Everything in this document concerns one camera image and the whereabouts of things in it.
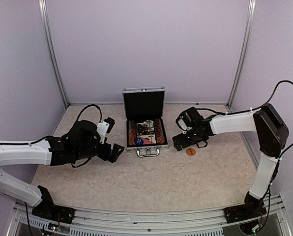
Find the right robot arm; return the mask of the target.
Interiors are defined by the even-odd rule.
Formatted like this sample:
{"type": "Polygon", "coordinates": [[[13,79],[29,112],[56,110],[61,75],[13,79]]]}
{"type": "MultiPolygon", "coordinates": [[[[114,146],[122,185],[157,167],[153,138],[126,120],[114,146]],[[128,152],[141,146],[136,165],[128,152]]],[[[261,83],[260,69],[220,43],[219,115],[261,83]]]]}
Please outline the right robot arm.
{"type": "Polygon", "coordinates": [[[268,103],[244,112],[223,113],[214,111],[204,118],[199,109],[191,107],[176,119],[182,133],[173,137],[174,148],[181,151],[200,142],[207,143],[209,137],[234,132],[257,133],[260,146],[260,162],[253,184],[247,194],[251,198],[241,206],[240,213],[251,218],[260,210],[257,200],[262,200],[272,183],[280,155],[289,136],[289,130],[273,107],[268,103]]]}

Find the blue small blind button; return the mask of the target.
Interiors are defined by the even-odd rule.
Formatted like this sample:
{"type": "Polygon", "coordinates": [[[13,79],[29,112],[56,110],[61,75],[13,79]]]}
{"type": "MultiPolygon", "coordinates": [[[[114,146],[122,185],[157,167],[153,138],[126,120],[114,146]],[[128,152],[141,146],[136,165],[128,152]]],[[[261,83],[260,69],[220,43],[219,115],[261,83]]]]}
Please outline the blue small blind button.
{"type": "Polygon", "coordinates": [[[136,145],[143,145],[144,144],[143,139],[142,138],[139,138],[139,137],[136,137],[134,139],[134,142],[135,142],[136,145]]]}

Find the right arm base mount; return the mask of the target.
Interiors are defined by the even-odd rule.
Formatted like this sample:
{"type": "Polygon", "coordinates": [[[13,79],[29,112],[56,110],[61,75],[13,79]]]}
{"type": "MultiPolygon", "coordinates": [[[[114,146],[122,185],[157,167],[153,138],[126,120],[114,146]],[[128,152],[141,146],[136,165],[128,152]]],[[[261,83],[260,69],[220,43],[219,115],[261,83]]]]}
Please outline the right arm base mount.
{"type": "Polygon", "coordinates": [[[267,214],[264,197],[257,199],[247,192],[244,203],[223,209],[227,223],[243,221],[267,214]]]}

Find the blue playing card deck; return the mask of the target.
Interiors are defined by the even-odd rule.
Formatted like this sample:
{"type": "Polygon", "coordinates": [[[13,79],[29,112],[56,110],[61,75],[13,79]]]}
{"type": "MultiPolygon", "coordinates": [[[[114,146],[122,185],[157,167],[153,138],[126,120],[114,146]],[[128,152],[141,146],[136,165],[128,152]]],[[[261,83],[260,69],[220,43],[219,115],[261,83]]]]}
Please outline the blue playing card deck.
{"type": "Polygon", "coordinates": [[[154,121],[146,120],[144,122],[138,122],[136,124],[136,132],[153,132],[154,131],[154,121]]]}

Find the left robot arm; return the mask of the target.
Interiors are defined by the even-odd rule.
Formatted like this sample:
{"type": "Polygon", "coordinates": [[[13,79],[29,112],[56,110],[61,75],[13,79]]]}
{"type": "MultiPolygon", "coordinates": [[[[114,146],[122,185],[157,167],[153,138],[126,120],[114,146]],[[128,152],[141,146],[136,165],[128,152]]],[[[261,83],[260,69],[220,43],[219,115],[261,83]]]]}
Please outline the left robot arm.
{"type": "Polygon", "coordinates": [[[88,163],[98,157],[114,163],[124,147],[106,142],[106,134],[113,127],[107,119],[94,124],[88,120],[77,121],[61,137],[47,136],[39,141],[26,143],[0,141],[0,192],[21,200],[27,205],[38,207],[45,217],[52,219],[58,214],[47,188],[34,186],[6,173],[2,167],[9,165],[37,164],[61,166],[85,160],[88,163]]]}

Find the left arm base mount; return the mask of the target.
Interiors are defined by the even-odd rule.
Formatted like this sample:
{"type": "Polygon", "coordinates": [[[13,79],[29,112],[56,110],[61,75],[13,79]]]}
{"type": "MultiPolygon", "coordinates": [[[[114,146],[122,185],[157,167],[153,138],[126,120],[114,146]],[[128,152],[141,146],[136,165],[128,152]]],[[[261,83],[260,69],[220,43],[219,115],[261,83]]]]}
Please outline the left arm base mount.
{"type": "Polygon", "coordinates": [[[59,223],[72,224],[75,209],[66,206],[55,205],[47,188],[38,185],[41,192],[41,203],[32,209],[32,214],[44,219],[59,223]]]}

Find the black red triangle button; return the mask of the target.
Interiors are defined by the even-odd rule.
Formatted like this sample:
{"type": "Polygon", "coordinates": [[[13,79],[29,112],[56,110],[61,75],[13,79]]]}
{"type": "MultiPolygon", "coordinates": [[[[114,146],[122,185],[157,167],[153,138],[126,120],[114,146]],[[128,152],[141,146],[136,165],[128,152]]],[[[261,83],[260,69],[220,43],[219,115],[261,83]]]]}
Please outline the black red triangle button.
{"type": "Polygon", "coordinates": [[[145,126],[143,123],[137,123],[137,125],[136,125],[136,132],[137,133],[148,131],[148,129],[149,128],[147,126],[145,126]]]}

